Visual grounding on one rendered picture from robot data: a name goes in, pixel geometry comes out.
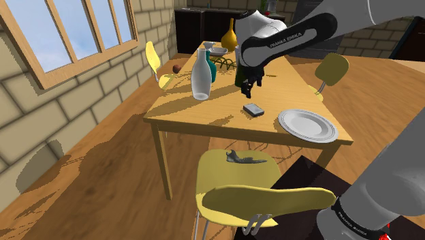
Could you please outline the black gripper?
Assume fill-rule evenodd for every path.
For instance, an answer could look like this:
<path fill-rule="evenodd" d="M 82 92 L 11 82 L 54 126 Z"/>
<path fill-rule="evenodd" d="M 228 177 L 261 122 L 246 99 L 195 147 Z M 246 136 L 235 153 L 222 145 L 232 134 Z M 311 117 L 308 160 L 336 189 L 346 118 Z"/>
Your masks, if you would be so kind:
<path fill-rule="evenodd" d="M 256 67 L 245 68 L 246 80 L 241 84 L 241 93 L 251 99 L 251 89 L 256 83 L 258 87 L 262 86 L 262 77 L 264 76 L 264 67 L 259 65 Z"/>

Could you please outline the dark green bottle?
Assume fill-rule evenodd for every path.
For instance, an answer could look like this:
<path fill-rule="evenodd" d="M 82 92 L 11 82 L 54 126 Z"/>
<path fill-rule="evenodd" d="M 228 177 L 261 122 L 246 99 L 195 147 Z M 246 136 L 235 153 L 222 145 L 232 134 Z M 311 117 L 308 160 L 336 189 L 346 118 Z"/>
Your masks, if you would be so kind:
<path fill-rule="evenodd" d="M 237 63 L 235 85 L 237 87 L 242 88 L 242 86 L 245 83 L 247 83 L 248 80 L 245 74 L 245 62 L 242 59 L 242 52 L 241 52 L 240 46 L 237 46 L 235 48 L 235 55 L 236 55 L 236 63 Z"/>

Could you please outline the grey phone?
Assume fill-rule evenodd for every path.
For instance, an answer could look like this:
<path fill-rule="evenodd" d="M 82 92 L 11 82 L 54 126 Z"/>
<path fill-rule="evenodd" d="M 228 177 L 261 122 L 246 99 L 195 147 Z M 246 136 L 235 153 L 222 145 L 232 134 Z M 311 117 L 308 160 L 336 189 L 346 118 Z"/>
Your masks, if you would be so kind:
<path fill-rule="evenodd" d="M 264 114 L 264 110 L 254 103 L 245 104 L 242 109 L 252 117 L 258 117 Z"/>

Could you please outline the teal vase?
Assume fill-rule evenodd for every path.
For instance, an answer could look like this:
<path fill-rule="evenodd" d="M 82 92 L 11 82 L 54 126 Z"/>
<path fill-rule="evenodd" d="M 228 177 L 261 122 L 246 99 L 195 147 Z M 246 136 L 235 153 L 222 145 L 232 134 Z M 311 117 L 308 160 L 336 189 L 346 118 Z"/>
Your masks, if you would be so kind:
<path fill-rule="evenodd" d="M 215 82 L 215 79 L 216 79 L 216 74 L 217 74 L 217 67 L 216 67 L 216 65 L 210 60 L 210 51 L 209 50 L 207 50 L 206 51 L 206 61 L 207 61 L 207 64 L 208 64 L 208 66 L 209 66 L 209 68 L 210 68 L 210 73 L 211 73 L 211 82 L 213 83 L 213 82 Z"/>

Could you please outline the wooden table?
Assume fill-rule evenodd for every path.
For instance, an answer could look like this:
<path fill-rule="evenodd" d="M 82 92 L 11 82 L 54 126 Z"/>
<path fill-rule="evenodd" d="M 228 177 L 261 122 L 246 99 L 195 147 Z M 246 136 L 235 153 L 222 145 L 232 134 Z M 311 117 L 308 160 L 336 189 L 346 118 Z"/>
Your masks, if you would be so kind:
<path fill-rule="evenodd" d="M 164 147 L 164 132 L 193 134 L 234 140 L 247 140 L 321 150 L 320 166 L 327 166 L 342 145 L 353 139 L 323 102 L 314 95 L 303 78 L 285 57 L 271 61 L 265 68 L 262 86 L 252 90 L 251 99 L 234 85 L 235 70 L 218 73 L 207 100 L 195 100 L 191 93 L 190 70 L 197 59 L 193 54 L 176 75 L 170 88 L 160 96 L 144 116 L 151 125 L 159 169 L 167 199 L 172 186 Z M 242 107 L 254 103 L 264 114 L 252 117 Z M 287 109 L 309 110 L 333 123 L 339 137 L 331 143 L 319 144 L 301 140 L 287 133 L 278 123 L 278 115 Z"/>

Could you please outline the yellow round vase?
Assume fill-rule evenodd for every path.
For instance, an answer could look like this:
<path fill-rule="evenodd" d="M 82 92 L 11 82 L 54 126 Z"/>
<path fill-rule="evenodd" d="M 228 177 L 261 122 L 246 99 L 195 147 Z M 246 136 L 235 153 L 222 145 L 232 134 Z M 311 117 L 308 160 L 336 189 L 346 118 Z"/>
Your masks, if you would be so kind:
<path fill-rule="evenodd" d="M 230 18 L 230 26 L 228 31 L 221 38 L 221 46 L 226 48 L 228 52 L 233 52 L 238 45 L 236 34 L 233 30 L 234 19 Z"/>

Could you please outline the pale grey glass vase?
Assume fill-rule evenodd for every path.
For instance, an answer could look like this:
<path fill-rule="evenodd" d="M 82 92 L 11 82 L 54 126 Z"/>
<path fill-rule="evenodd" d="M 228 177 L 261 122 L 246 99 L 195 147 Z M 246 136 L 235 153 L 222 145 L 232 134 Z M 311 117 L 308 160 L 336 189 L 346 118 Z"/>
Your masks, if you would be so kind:
<path fill-rule="evenodd" d="M 206 60 L 206 49 L 197 49 L 197 59 L 191 71 L 191 90 L 196 100 L 207 100 L 210 95 L 212 76 Z"/>

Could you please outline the white plate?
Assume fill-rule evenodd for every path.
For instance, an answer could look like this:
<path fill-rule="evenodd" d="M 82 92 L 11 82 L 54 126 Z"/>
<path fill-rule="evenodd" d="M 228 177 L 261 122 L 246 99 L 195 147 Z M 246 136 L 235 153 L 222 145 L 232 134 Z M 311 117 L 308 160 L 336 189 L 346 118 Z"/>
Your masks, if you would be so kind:
<path fill-rule="evenodd" d="M 289 109 L 279 113 L 281 127 L 291 135 L 311 143 L 331 143 L 339 137 L 336 126 L 314 112 Z"/>

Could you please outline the grey jawbone figure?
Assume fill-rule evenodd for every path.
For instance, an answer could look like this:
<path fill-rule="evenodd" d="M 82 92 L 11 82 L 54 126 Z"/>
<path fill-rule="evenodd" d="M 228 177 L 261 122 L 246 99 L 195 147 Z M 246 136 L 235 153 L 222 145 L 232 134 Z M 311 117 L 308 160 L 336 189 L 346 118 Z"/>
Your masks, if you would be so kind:
<path fill-rule="evenodd" d="M 229 153 L 226 153 L 226 161 L 233 162 L 237 164 L 260 164 L 267 162 L 267 160 L 254 160 L 253 157 L 238 157 L 235 150 L 231 150 Z"/>

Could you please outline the dark cabinet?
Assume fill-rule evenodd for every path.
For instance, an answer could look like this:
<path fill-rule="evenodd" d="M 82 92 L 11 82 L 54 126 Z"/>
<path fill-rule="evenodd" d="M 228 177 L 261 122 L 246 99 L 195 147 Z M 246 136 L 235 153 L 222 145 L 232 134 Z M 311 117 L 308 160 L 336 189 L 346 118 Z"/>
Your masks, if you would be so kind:
<path fill-rule="evenodd" d="M 180 8 L 174 11 L 178 53 L 192 54 L 203 41 L 220 42 L 230 27 L 230 19 L 244 10 Z"/>

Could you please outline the yellow chair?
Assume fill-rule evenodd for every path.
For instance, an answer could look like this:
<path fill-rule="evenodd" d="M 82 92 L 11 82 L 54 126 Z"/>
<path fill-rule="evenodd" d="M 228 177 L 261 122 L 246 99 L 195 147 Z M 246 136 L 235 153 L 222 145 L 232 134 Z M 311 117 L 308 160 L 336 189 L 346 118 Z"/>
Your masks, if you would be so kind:
<path fill-rule="evenodd" d="M 158 54 L 155 51 L 153 43 L 151 41 L 146 43 L 145 50 L 146 50 L 145 51 L 146 59 L 147 59 L 148 64 L 150 65 L 150 67 L 153 71 L 155 80 L 157 81 L 159 87 L 162 90 L 166 90 L 168 85 L 176 77 L 176 74 L 164 74 L 164 75 L 158 77 L 157 70 L 161 66 L 161 62 L 160 62 Z"/>
<path fill-rule="evenodd" d="M 230 151 L 206 151 L 198 163 L 196 215 L 206 223 L 240 227 L 244 235 L 256 235 L 260 228 L 276 226 L 276 216 L 325 209 L 336 201 L 332 191 L 321 187 L 274 189 L 282 175 L 274 159 L 261 151 L 236 151 L 240 158 L 267 160 L 237 164 L 226 161 Z"/>
<path fill-rule="evenodd" d="M 346 75 L 348 69 L 349 62 L 344 56 L 333 52 L 329 53 L 315 70 L 315 76 L 322 81 L 320 88 L 316 89 L 310 85 L 309 87 L 322 102 L 324 100 L 322 95 L 324 87 L 335 85 Z"/>

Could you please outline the wooden frame window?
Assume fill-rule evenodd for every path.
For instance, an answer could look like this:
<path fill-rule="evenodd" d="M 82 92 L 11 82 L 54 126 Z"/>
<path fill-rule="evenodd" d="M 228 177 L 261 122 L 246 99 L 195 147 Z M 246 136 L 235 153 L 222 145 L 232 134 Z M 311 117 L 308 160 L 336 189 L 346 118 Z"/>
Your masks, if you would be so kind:
<path fill-rule="evenodd" d="M 40 89 L 139 44 L 131 0 L 0 0 L 0 25 Z"/>

